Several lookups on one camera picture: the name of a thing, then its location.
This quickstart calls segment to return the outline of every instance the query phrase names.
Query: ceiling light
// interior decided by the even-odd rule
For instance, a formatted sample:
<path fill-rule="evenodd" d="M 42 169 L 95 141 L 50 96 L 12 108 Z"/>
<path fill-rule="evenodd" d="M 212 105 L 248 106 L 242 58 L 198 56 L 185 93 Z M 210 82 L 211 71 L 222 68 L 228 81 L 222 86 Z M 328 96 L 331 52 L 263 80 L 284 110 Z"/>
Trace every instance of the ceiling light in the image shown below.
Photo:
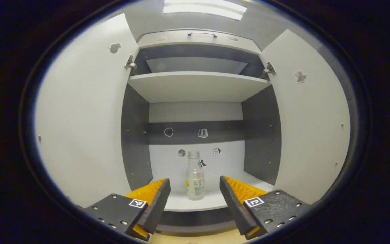
<path fill-rule="evenodd" d="M 241 20 L 246 7 L 224 0 L 165 0 L 164 14 L 206 13 Z"/>

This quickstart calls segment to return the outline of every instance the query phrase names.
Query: clear plastic bottle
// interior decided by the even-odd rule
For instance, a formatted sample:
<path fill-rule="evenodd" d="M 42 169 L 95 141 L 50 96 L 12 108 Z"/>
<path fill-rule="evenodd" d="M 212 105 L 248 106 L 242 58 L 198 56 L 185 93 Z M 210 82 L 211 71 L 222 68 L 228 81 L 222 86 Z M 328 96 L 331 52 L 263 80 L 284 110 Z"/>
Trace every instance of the clear plastic bottle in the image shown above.
<path fill-rule="evenodd" d="M 199 151 L 188 152 L 186 169 L 186 194 L 191 200 L 204 197 L 204 170 L 200 166 Z"/>

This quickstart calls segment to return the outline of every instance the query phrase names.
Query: metal hinge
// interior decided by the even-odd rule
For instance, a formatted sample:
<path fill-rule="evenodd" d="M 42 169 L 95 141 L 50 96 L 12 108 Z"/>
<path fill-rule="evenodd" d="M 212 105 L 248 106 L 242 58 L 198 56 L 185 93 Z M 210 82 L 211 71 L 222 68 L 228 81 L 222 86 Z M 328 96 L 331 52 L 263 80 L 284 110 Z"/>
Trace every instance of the metal hinge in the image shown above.
<path fill-rule="evenodd" d="M 136 63 L 134 63 L 133 62 L 133 55 L 132 54 L 130 54 L 130 56 L 129 56 L 129 59 L 127 60 L 127 62 L 126 62 L 126 65 L 124 66 L 124 68 L 132 68 L 131 69 L 131 71 L 130 71 L 130 74 L 132 74 L 132 75 L 137 75 L 137 72 L 136 72 L 136 68 L 137 68 L 138 66 L 136 66 Z"/>
<path fill-rule="evenodd" d="M 267 67 L 265 69 L 263 69 L 263 73 L 261 74 L 260 76 L 260 79 L 266 79 L 268 81 L 270 81 L 270 77 L 269 77 L 269 74 L 276 74 L 275 72 L 275 69 L 273 68 L 272 64 L 270 62 L 267 62 Z"/>

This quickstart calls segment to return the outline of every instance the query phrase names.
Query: wooden floor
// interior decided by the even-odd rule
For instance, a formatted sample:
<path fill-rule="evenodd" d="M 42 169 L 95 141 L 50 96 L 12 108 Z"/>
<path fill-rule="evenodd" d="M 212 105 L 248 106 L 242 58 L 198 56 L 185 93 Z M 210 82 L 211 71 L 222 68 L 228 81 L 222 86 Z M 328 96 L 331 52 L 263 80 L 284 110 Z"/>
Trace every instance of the wooden floor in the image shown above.
<path fill-rule="evenodd" d="M 237 228 L 216 233 L 203 234 L 174 234 L 161 232 L 150 237 L 151 244 L 240 244 L 246 242 L 244 235 L 240 235 Z"/>

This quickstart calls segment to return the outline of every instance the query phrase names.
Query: open cabinet door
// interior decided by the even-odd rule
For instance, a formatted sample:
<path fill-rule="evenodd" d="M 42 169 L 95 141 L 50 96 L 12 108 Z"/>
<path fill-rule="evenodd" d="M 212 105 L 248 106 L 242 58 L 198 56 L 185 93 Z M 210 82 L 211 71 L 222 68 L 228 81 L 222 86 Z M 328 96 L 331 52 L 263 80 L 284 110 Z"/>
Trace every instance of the open cabinet door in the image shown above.
<path fill-rule="evenodd" d="M 276 72 L 269 74 L 282 133 L 275 189 L 312 204 L 331 187 L 347 155 L 350 114 L 344 91 L 322 56 L 288 29 L 260 59 Z"/>
<path fill-rule="evenodd" d="M 37 147 L 51 179 L 82 207 L 130 192 L 120 123 L 130 74 L 124 65 L 138 51 L 121 14 L 75 37 L 43 76 L 34 114 Z"/>

